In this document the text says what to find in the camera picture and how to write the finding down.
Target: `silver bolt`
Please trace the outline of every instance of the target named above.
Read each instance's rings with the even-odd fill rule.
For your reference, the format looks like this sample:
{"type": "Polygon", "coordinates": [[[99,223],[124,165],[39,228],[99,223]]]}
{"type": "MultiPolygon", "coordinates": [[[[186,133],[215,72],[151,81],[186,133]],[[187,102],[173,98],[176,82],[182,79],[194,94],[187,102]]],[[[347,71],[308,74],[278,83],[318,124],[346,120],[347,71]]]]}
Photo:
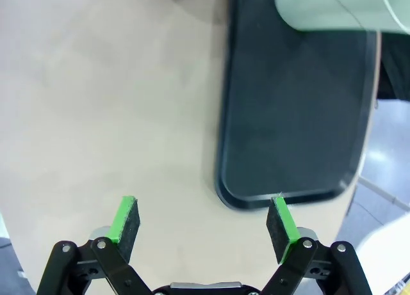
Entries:
{"type": "Polygon", "coordinates": [[[312,246],[313,246],[312,242],[309,241],[308,239],[303,242],[303,247],[305,248],[312,248],[312,246]]]}
{"type": "Polygon", "coordinates": [[[345,245],[340,244],[340,245],[338,246],[338,250],[339,250],[340,252],[345,252],[345,251],[346,251],[345,245]]]}
{"type": "Polygon", "coordinates": [[[105,246],[106,246],[106,243],[105,243],[104,241],[99,241],[99,242],[97,243],[97,247],[100,248],[100,249],[105,248],[105,246]]]}
{"type": "Polygon", "coordinates": [[[69,252],[71,249],[70,245],[66,244],[63,246],[63,252],[69,252]]]}

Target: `beige table surface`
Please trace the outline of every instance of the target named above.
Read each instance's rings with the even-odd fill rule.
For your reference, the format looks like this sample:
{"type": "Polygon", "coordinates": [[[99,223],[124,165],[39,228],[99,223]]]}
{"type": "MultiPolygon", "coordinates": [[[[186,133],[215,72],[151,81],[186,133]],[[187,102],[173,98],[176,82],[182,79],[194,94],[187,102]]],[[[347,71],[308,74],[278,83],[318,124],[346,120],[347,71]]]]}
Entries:
{"type": "MultiPolygon", "coordinates": [[[[85,243],[122,195],[150,288],[268,281],[267,211],[213,188],[226,32],[226,0],[0,0],[0,211],[34,289],[54,243],[85,243]]],[[[296,222],[329,244],[353,187],[296,222]]]]}

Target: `white container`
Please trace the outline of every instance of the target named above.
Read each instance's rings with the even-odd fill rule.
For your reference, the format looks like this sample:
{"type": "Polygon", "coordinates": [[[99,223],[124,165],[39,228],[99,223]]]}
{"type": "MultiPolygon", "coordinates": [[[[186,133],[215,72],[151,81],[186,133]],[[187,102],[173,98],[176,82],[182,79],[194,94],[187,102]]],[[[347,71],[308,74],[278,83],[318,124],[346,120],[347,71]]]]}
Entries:
{"type": "Polygon", "coordinates": [[[291,27],[301,31],[365,29],[410,34],[410,0],[275,0],[291,27]]]}

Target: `table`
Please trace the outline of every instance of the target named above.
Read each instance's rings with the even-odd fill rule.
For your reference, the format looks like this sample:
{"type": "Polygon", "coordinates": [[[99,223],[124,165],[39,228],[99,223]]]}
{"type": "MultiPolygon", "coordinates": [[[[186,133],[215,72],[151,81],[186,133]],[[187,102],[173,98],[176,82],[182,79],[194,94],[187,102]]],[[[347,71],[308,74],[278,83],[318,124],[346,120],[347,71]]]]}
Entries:
{"type": "MultiPolygon", "coordinates": [[[[213,187],[226,0],[0,2],[0,211],[33,288],[54,243],[85,243],[122,195],[139,200],[131,265],[150,288],[262,287],[267,211],[228,209],[213,187]]],[[[331,243],[355,181],[292,207],[297,224],[331,243]]]]}

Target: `gray floor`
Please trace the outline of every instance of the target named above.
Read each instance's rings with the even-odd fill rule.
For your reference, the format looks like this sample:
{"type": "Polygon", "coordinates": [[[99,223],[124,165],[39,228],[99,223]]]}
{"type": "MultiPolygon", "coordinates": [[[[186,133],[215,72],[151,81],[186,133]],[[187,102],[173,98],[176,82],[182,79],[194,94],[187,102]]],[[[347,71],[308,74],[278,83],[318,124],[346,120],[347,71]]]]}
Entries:
{"type": "MultiPolygon", "coordinates": [[[[381,101],[373,118],[362,176],[410,203],[407,171],[410,170],[410,103],[381,101]]],[[[370,189],[358,185],[338,240],[355,247],[371,231],[397,219],[405,212],[370,189]]],[[[0,295],[34,294],[24,278],[10,241],[0,237],[0,295]]],[[[314,281],[303,283],[298,295],[321,294],[314,281]]]]}

